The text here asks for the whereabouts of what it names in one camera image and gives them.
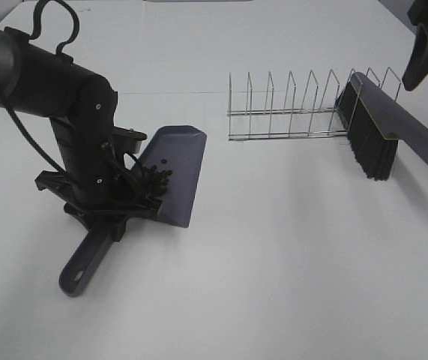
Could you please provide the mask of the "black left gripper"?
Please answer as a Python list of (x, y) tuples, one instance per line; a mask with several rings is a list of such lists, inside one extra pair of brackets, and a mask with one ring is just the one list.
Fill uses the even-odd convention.
[[(51, 118), (63, 166), (44, 170), (36, 179), (38, 190), (48, 190), (64, 200), (64, 212), (84, 227), (93, 227), (93, 215), (126, 215), (155, 209), (159, 200), (139, 197), (136, 154), (117, 154), (111, 121), (99, 126), (75, 128), (68, 118)], [(120, 242), (128, 219), (109, 220), (112, 241)]]

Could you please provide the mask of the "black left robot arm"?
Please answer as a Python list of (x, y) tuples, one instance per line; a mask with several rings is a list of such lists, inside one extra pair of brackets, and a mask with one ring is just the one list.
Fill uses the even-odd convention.
[(49, 119), (62, 164), (42, 172), (35, 184), (62, 199), (64, 210), (87, 228), (154, 220), (160, 210), (143, 174), (124, 165), (146, 135), (115, 126), (117, 104), (104, 76), (32, 45), (22, 31), (0, 30), (0, 107), (13, 119), (20, 113)]

